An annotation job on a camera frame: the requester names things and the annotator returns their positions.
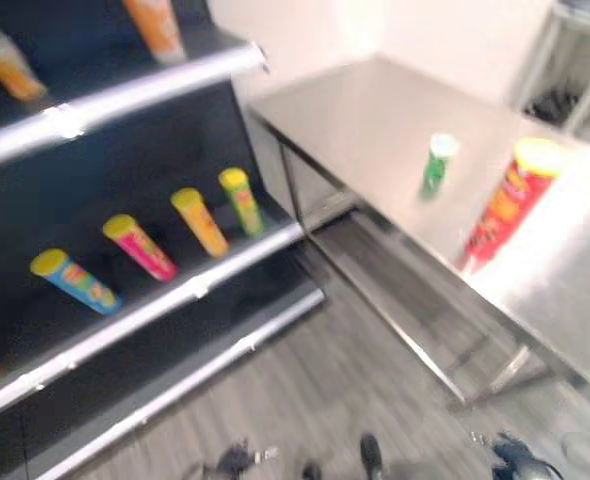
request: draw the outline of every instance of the shelf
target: shelf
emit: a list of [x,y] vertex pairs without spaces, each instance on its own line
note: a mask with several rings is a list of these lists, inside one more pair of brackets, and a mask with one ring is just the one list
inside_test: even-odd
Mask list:
[[189,59],[175,66],[156,64],[140,44],[118,44],[40,75],[49,97],[30,116],[0,94],[0,163],[264,64],[255,44],[210,24],[185,28],[184,43]]
[[15,406],[28,468],[15,465],[2,478],[60,478],[323,299],[290,253],[253,267]]
[[109,285],[121,282],[117,283],[118,292],[125,306],[110,317],[96,314],[44,282],[41,294],[21,309],[21,318],[5,331],[0,411],[302,238],[301,227],[274,202],[262,195],[258,195],[258,202],[267,230],[257,238],[244,236],[230,205],[213,210],[231,243],[231,251],[221,259],[208,257],[177,214],[166,209],[169,217],[162,220],[167,240],[160,245],[178,264],[180,274],[170,284],[160,284],[115,250],[115,258],[104,271],[90,269],[99,278],[116,279],[107,282]]

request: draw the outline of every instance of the person's foot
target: person's foot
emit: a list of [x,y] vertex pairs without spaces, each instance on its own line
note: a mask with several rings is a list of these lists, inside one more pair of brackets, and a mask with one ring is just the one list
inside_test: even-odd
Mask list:
[[382,451],[375,435],[371,433],[363,434],[359,442],[359,449],[362,455],[362,465],[364,465],[368,479],[377,478],[382,471],[383,462]]
[[319,463],[311,460],[306,464],[304,470],[302,470],[303,480],[322,480],[322,467]]

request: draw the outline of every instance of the can label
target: can label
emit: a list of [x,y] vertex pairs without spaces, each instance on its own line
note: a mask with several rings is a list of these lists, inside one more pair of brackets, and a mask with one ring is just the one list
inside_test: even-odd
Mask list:
[[192,205],[181,212],[206,251],[212,256],[220,256],[228,251],[228,243],[203,203]]
[[535,174],[513,159],[466,247],[469,256],[492,259],[517,230],[555,177]]
[[424,193],[435,193],[446,175],[447,157],[440,157],[430,153],[428,164],[424,170]]
[[140,229],[128,232],[116,242],[156,279],[169,281],[177,273],[177,267],[173,262]]
[[231,199],[237,210],[244,231],[247,235],[259,235],[264,231],[264,223],[257,208],[251,189],[245,185],[231,191]]
[[121,306],[119,298],[110,288],[70,259],[45,278],[96,312],[109,314]]

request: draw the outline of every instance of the metal shelf edge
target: metal shelf edge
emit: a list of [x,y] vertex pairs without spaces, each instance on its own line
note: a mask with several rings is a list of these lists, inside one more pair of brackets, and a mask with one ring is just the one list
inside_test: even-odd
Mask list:
[[44,145],[74,139],[102,123],[264,63],[260,48],[247,43],[48,108],[0,128],[0,163]]
[[212,288],[300,240],[303,235],[301,226],[292,221],[244,250],[192,276],[154,300],[126,312],[119,321],[111,323],[105,329],[85,338],[72,348],[50,358],[36,369],[2,387],[0,410],[41,390],[46,382],[77,368],[81,362],[175,308],[204,297]]
[[135,410],[131,415],[119,423],[116,423],[112,428],[97,437],[95,440],[91,441],[73,455],[67,457],[53,468],[40,475],[36,480],[56,480],[79,467],[104,448],[115,443],[128,432],[146,424],[149,418],[158,414],[173,402],[179,400],[183,395],[198,387],[213,375],[222,371],[247,353],[252,352],[256,346],[265,342],[294,322],[297,318],[322,303],[324,298],[324,293],[319,288],[309,293],[276,315],[255,332],[240,339],[231,348],[206,363],[202,368],[190,374],[184,380],[175,384],[143,407]]

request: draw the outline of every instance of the red pringles can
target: red pringles can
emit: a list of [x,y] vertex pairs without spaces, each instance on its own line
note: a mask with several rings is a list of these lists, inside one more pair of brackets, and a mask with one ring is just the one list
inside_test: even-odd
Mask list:
[[568,157],[567,150],[551,140],[517,142],[513,161],[466,246],[467,259],[479,268],[495,256],[559,176]]

